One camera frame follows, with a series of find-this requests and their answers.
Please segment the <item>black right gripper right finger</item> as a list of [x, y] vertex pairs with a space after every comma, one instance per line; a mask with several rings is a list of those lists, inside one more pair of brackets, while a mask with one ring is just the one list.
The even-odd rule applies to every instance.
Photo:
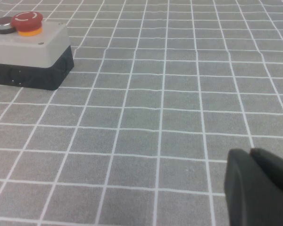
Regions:
[[283, 159], [262, 148], [252, 148], [250, 155], [267, 177], [283, 191]]

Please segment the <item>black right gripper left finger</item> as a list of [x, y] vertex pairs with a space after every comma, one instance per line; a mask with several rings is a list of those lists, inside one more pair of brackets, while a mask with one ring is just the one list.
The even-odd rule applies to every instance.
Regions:
[[224, 191], [232, 226], [283, 226], [283, 191], [242, 149], [227, 157]]

